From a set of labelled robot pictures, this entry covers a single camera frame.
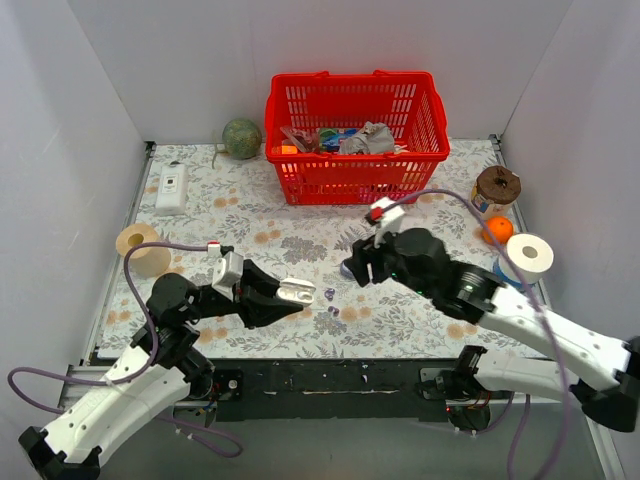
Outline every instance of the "tape roll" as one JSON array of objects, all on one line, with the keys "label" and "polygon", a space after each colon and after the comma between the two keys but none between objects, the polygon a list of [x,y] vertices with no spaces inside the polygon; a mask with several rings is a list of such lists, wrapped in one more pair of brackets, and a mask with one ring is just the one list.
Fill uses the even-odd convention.
[{"label": "tape roll", "polygon": [[506,215],[521,190],[520,177],[508,168],[494,165],[478,175],[469,200],[482,218],[488,220]]},{"label": "tape roll", "polygon": [[[553,249],[542,238],[530,233],[519,233],[507,242],[507,255],[522,271],[529,285],[536,283],[553,265]],[[520,280],[506,260],[499,257],[494,272],[510,284],[521,287]]]},{"label": "tape roll", "polygon": [[[160,242],[160,236],[151,225],[135,223],[128,226],[116,239],[116,250],[124,257],[131,248],[141,243]],[[129,266],[142,277],[157,277],[171,263],[171,252],[164,247],[142,248],[131,255]]]}]

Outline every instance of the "white tape roll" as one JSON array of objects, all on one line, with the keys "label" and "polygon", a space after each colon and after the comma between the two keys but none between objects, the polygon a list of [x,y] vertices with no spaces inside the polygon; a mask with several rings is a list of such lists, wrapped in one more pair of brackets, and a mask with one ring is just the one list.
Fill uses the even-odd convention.
[{"label": "white tape roll", "polygon": [[[507,255],[520,268],[528,284],[536,283],[553,265],[553,250],[537,235],[519,233],[507,242]],[[500,270],[509,280],[520,283],[506,260],[498,259]]]}]

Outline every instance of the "floral mat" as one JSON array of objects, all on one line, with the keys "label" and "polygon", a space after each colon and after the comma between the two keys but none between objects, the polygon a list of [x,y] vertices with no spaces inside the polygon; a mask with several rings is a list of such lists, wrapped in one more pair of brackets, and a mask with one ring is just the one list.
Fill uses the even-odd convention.
[{"label": "floral mat", "polygon": [[[539,355],[514,339],[447,318],[395,282],[359,288],[341,276],[339,266],[350,255],[351,244],[372,233],[363,219],[366,206],[290,206],[263,153],[248,161],[219,155],[212,169],[213,153],[210,145],[157,147],[136,222],[152,225],[171,242],[205,245],[217,240],[233,245],[267,273],[311,280],[318,291],[311,308],[266,328],[248,330],[234,315],[202,320],[196,346],[207,357],[457,357],[467,344]],[[189,169],[187,212],[158,217],[154,205],[160,170],[173,161]],[[467,196],[478,174],[495,163],[489,141],[453,140],[450,157],[438,166],[429,186]],[[455,199],[426,195],[406,210],[403,228],[428,228],[453,258],[491,268],[495,250],[479,238],[476,221]],[[211,281],[206,254],[172,255],[169,271],[199,285]],[[133,279],[146,299],[155,279],[135,274]],[[333,301],[324,297],[328,288],[336,291]],[[330,306],[340,310],[338,316],[329,313]],[[120,272],[102,319],[99,358],[117,358],[143,321]]]}]

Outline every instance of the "melon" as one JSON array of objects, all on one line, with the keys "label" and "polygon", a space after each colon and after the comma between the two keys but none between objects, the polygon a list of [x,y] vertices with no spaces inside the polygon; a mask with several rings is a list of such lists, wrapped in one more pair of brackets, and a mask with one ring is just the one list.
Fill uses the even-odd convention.
[{"label": "melon", "polygon": [[262,143],[262,132],[246,118],[231,120],[224,127],[222,142],[233,158],[244,160],[255,157]]}]

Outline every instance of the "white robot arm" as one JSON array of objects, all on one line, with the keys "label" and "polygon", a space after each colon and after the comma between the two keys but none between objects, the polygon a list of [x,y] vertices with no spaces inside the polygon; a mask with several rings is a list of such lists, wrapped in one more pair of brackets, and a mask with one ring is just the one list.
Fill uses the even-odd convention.
[{"label": "white robot arm", "polygon": [[193,344],[202,318],[235,313],[248,328],[262,327],[300,312],[314,300],[315,287],[304,280],[277,280],[231,248],[211,244],[215,257],[211,285],[196,286],[169,273],[156,280],[147,308],[155,323],[158,349],[151,366],[135,379],[153,351],[149,325],[72,408],[42,429],[28,428],[19,438],[31,463],[46,480],[93,480],[111,455],[136,431],[177,401],[226,395],[228,379]]},{"label": "white robot arm", "polygon": [[[360,286],[388,278],[400,282],[446,315],[514,338],[553,359],[548,335],[528,299],[493,273],[452,261],[441,240],[422,228],[398,233],[401,207],[382,199],[367,216],[376,227],[353,244],[345,266]],[[640,338],[622,341],[587,330],[547,311],[569,379],[570,391],[594,421],[623,432],[635,429],[640,398]],[[560,399],[560,367],[548,359],[514,358],[467,346],[438,387],[447,398],[465,391],[499,391]]]}]

